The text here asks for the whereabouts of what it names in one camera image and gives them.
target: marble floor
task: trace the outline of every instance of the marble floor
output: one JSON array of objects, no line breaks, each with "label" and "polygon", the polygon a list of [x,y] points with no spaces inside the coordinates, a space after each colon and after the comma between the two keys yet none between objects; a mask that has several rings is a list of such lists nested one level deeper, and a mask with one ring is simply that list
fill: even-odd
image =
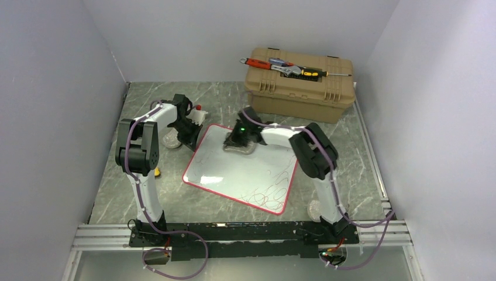
[{"label": "marble floor", "polygon": [[[243,82],[170,82],[131,83],[120,118],[135,118],[149,110],[154,100],[172,99],[174,94],[185,94],[194,104],[201,104],[209,112],[204,123],[204,134],[209,124],[234,127],[240,105],[246,105]],[[309,120],[259,114],[263,121],[304,126]],[[374,178],[364,143],[357,112],[347,109],[337,124],[317,122],[339,152],[337,180],[343,205],[354,220],[384,218],[381,196]],[[167,129],[160,132],[160,142]],[[136,218],[136,204],[130,182],[115,163],[115,138],[108,156],[104,175],[95,200],[90,224],[122,224]],[[186,147],[167,149],[160,144],[157,178],[159,200],[167,222],[240,222],[310,220],[308,202],[316,197],[312,181],[297,168],[285,211],[273,215],[203,191],[182,182],[193,152]]]}]

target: screwdriver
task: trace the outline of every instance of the screwdriver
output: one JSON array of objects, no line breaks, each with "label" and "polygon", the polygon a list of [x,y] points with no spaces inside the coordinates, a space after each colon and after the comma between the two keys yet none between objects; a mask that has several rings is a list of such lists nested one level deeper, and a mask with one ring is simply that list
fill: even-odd
[{"label": "screwdriver", "polygon": [[301,67],[301,74],[303,76],[320,76],[320,77],[327,77],[329,75],[333,76],[351,76],[351,74],[342,74],[342,73],[329,73],[327,71],[321,71],[318,69],[313,69],[313,68],[307,68],[307,67]]}]

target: white wall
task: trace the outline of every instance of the white wall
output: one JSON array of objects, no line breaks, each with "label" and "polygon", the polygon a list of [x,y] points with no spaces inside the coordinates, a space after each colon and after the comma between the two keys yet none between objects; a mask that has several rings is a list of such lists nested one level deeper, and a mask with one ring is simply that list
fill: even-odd
[{"label": "white wall", "polygon": [[1,7],[0,279],[60,280],[125,82],[80,0]]},{"label": "white wall", "polygon": [[255,47],[353,61],[371,54],[398,0],[84,0],[127,81],[242,81]]},{"label": "white wall", "polygon": [[426,280],[495,280],[496,5],[402,0],[360,77]]}]

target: tan toolbox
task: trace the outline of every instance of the tan toolbox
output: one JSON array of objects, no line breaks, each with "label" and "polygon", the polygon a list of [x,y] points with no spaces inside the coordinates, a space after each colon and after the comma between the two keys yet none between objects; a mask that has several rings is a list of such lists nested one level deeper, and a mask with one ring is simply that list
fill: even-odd
[{"label": "tan toolbox", "polygon": [[[278,49],[256,48],[251,58],[268,61],[275,57],[297,66],[329,73],[353,74],[350,60],[330,56],[311,56]],[[281,72],[249,67],[244,86],[251,92],[249,102],[257,112],[294,116],[336,123],[355,101],[353,76],[319,77],[306,81],[285,77]]]}]

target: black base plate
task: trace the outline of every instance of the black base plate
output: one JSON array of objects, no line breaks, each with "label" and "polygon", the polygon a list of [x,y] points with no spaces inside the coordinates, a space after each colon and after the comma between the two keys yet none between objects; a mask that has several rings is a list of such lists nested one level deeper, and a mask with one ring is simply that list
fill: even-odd
[{"label": "black base plate", "polygon": [[[226,223],[172,223],[167,230],[189,230],[197,233],[208,242],[209,258],[237,258],[243,256],[285,256],[299,255],[302,258],[317,258],[319,244],[358,244],[356,227],[347,225],[335,230],[320,222],[283,221],[283,222],[226,222]],[[249,242],[252,240],[283,240],[284,242]],[[216,241],[238,241],[221,243]],[[146,240],[132,237],[131,247],[157,246]],[[192,235],[172,235],[172,261],[187,261],[203,258],[204,246]]]}]

